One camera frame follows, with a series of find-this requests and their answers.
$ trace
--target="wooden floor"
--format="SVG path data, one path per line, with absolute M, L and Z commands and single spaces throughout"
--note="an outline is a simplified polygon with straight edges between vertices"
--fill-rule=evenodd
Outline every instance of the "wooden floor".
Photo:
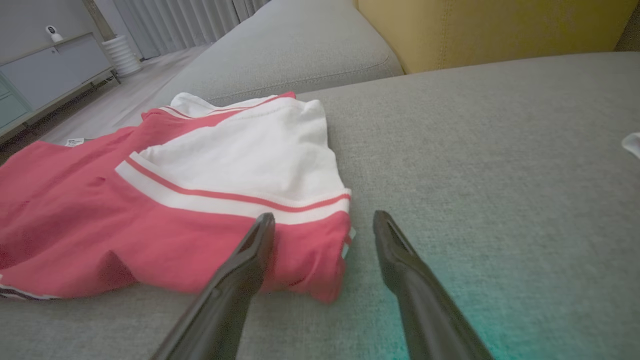
M 192 47 L 144 61 L 137 74 L 110 81 L 82 93 L 57 110 L 28 125 L 0 144 L 0 164 L 36 140 L 64 145 L 70 138 L 96 138 L 141 122 L 140 114 L 156 92 L 208 46 Z

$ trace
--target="cabinet top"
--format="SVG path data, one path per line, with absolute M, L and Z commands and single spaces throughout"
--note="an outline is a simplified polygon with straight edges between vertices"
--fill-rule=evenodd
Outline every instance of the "cabinet top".
M 14 58 L 12 58 L 12 59 L 9 59 L 9 60 L 7 60 L 7 61 L 2 61 L 2 62 L 0 62 L 0 66 L 2 66 L 2 65 L 4 65 L 4 64 L 11 63 L 11 62 L 13 62 L 13 61 L 15 61 L 15 60 L 19 60 L 19 59 L 25 58 L 25 57 L 27 57 L 27 56 L 29 56 L 29 55 L 31 55 L 31 54 L 35 54 L 35 53 L 37 53 L 37 52 L 39 52 L 39 51 L 46 50 L 46 49 L 50 49 L 50 48 L 52 48 L 52 47 L 56 47 L 56 46 L 62 45 L 62 44 L 64 44 L 65 42 L 69 42 L 69 41 L 73 41 L 73 40 L 75 40 L 75 39 L 77 39 L 77 38 L 85 37 L 86 35 L 91 35 L 91 36 L 93 36 L 93 33 L 92 33 L 91 31 L 89 31 L 89 32 L 87 32 L 87 33 L 82 33 L 82 34 L 80 34 L 80 35 L 76 35 L 76 36 L 74 36 L 74 37 L 64 38 L 64 39 L 60 40 L 59 42 L 54 42 L 54 43 L 51 43 L 51 44 L 49 44 L 49 45 L 41 46 L 41 47 L 39 47 L 38 49 L 33 49 L 33 50 L 29 51 L 28 53 L 24 53 L 24 54 L 22 54 L 22 55 L 20 55 L 20 56 L 16 56 L 16 57 L 14 57 Z

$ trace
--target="cabinet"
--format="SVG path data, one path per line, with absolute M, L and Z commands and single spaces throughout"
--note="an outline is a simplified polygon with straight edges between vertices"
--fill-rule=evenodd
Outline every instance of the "cabinet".
M 31 51 L 0 65 L 0 135 L 110 70 L 113 66 L 92 33 Z

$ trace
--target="yellow sofa backrest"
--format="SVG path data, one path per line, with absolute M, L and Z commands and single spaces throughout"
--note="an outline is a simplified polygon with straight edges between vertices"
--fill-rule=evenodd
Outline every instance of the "yellow sofa backrest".
M 406 73 L 613 51 L 638 0 L 357 0 Z

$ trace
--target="white plant pot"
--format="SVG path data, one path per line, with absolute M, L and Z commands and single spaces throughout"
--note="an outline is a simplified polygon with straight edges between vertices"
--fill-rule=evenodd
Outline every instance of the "white plant pot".
M 118 76 L 127 76 L 142 70 L 142 64 L 133 55 L 126 36 L 118 35 L 114 39 L 103 42 L 102 46 L 113 60 Z

